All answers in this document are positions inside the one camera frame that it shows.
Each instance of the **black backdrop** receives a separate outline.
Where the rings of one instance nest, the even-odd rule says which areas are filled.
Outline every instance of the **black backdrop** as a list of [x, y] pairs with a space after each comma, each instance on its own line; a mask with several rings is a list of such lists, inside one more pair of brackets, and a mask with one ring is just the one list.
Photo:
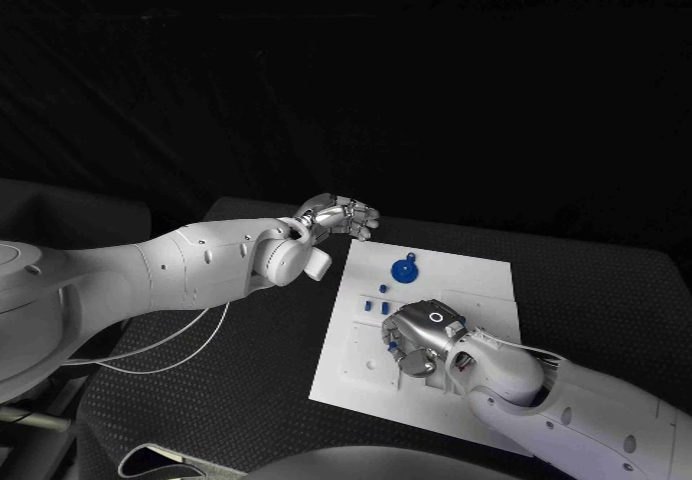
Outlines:
[[328, 191], [659, 249], [692, 283], [688, 12], [284, 5], [3, 2], [0, 177], [145, 200], [155, 233]]

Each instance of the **white cable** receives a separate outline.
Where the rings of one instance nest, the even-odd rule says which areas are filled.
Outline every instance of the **white cable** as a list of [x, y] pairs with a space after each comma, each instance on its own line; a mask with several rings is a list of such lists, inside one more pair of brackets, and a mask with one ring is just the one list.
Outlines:
[[505, 345], [509, 345], [516, 348], [524, 348], [525, 350], [534, 350], [535, 352], [545, 353], [554, 356], [555, 358], [560, 358], [561, 360], [568, 361], [565, 357], [563, 357], [557, 353], [550, 352], [548, 350], [541, 350], [541, 348], [528, 347], [527, 345], [521, 345], [519, 343], [512, 343], [512, 342], [508, 342], [506, 340], [501, 340], [495, 335], [491, 335], [482, 328], [479, 328], [479, 332], [482, 335], [489, 336], [496, 342], [503, 343]]
[[101, 365], [106, 368], [110, 368], [111, 370], [116, 370], [123, 373], [132, 373], [133, 375], [150, 375], [152, 373], [160, 373], [165, 372], [166, 370], [170, 370], [172, 368], [176, 368], [179, 365], [182, 365], [207, 347], [208, 343], [212, 341], [214, 336], [217, 335], [217, 332], [219, 331], [221, 325], [224, 324], [224, 320], [227, 318], [227, 312], [228, 312], [228, 303], [227, 303], [227, 308], [224, 309], [224, 315], [221, 316], [219, 324], [217, 325], [217, 328], [209, 335], [209, 338], [207, 339], [207, 342], [202, 344], [202, 346], [195, 350], [192, 355], [189, 355], [183, 360], [181, 360], [178, 363], [173, 365], [169, 365], [165, 368], [160, 368], [159, 370], [150, 370], [149, 372], [136, 372], [134, 370], [124, 370], [123, 368], [114, 367], [113, 365], [108, 365], [107, 363], [103, 362], [95, 362], [98, 365]]
[[111, 360], [120, 360], [121, 358], [132, 357], [133, 355], [137, 355], [139, 353], [146, 352], [147, 350], [152, 350], [156, 348], [159, 345], [163, 345], [169, 340], [173, 340], [196, 323], [198, 320], [205, 316], [205, 313], [209, 311], [209, 309], [205, 309], [202, 313], [198, 315], [198, 318], [170, 336], [168, 336], [163, 340], [156, 342], [153, 345], [149, 345], [149, 347], [140, 348], [139, 350], [133, 350], [132, 352], [123, 353], [120, 355], [114, 355], [113, 357], [106, 357], [106, 358], [93, 358], [91, 360], [87, 359], [72, 359], [68, 360], [64, 365], [65, 366], [74, 366], [74, 365], [93, 365], [94, 363], [98, 362], [110, 362]]

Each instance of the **white panel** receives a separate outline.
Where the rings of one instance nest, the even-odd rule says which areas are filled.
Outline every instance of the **white panel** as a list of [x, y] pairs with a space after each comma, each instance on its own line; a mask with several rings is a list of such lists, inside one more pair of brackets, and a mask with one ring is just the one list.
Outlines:
[[[391, 268], [410, 252], [417, 256], [420, 274], [413, 283], [403, 284], [394, 280]], [[381, 284], [388, 287], [385, 293], [380, 292]], [[450, 301], [446, 302], [443, 292], [447, 290], [466, 293], [447, 294]], [[531, 456], [509, 438], [479, 422], [467, 406], [466, 394], [454, 388], [449, 377], [444, 382], [439, 378], [429, 379], [430, 385], [426, 385], [424, 379], [401, 375], [398, 388], [391, 388], [392, 371], [378, 371], [385, 358], [395, 367], [381, 338], [381, 325], [388, 317], [381, 313], [382, 301], [391, 304], [391, 315], [405, 304], [431, 299], [449, 303], [454, 309], [465, 307], [467, 311], [460, 314], [467, 318], [473, 316], [493, 334], [519, 338], [516, 307], [512, 315], [515, 295], [509, 263], [354, 240], [310, 399]], [[372, 301], [369, 312], [365, 311], [367, 300]], [[469, 314], [472, 300], [473, 315]], [[367, 366], [371, 359], [375, 359], [374, 370]]]

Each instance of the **table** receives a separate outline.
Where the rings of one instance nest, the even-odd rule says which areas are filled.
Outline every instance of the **table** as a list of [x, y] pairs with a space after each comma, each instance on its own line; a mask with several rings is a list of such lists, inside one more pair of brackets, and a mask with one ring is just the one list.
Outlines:
[[[283, 217], [296, 209], [222, 198], [205, 220]], [[524, 342], [692, 413], [692, 297], [665, 254], [387, 216], [374, 240], [511, 262]], [[146, 444], [244, 472], [319, 448], [382, 445], [525, 478], [570, 478], [537, 459], [309, 400], [349, 243], [351, 237], [333, 236], [320, 244], [335, 260], [322, 282], [303, 275], [231, 303], [217, 338], [179, 368], [146, 376], [101, 369], [78, 415], [81, 478], [120, 478], [124, 459], [127, 473], [147, 480], [194, 474], [137, 453]], [[222, 308], [169, 344], [117, 365], [150, 370], [181, 360], [207, 340]], [[195, 315], [133, 319], [117, 353], [160, 340]]]

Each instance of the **robotic hand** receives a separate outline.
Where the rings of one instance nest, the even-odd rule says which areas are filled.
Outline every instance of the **robotic hand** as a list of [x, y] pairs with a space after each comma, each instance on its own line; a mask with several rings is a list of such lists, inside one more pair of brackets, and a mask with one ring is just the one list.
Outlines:
[[55, 250], [0, 241], [0, 403], [32, 388], [116, 322], [157, 310], [201, 310], [286, 286], [332, 264], [330, 233], [361, 241], [380, 212], [313, 197], [293, 217], [204, 222], [149, 242]]
[[692, 478], [692, 419], [623, 380], [469, 331], [439, 300], [385, 319], [382, 341], [407, 375], [444, 366], [480, 422], [578, 480]]

